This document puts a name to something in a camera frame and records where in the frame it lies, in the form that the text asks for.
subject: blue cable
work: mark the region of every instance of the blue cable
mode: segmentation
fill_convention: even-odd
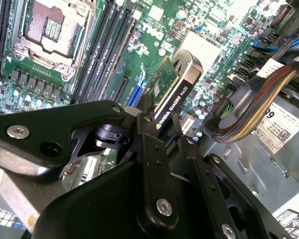
[[[296,46],[298,44],[299,44],[299,39],[292,44],[292,47]],[[276,46],[267,46],[267,50],[278,51],[278,47],[276,47]]]

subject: barcode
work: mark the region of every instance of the barcode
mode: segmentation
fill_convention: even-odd
[[[284,129],[283,131],[280,132],[280,134],[278,134],[277,138],[283,143],[290,137],[290,135],[291,134]]]

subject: motherboard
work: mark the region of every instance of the motherboard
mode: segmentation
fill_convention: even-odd
[[[0,115],[103,99],[133,107],[150,84],[164,98],[160,89],[177,76],[156,72],[185,49],[203,74],[178,114],[198,140],[214,104],[243,81],[248,65],[237,66],[282,2],[0,0]]]

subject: colorful wire bundle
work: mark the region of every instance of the colorful wire bundle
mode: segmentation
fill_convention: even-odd
[[[260,123],[281,89],[297,75],[297,68],[293,65],[276,70],[266,79],[236,123],[228,128],[219,129],[212,138],[218,143],[234,143],[248,136]]]
[[[223,120],[225,119],[231,112],[233,108],[233,105],[232,104],[228,104],[227,107],[226,107],[226,110],[220,115],[220,118]]]

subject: cpu socket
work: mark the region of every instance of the cpu socket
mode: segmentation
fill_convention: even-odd
[[[16,59],[28,57],[69,81],[82,60],[91,14],[91,6],[79,0],[25,1]]]

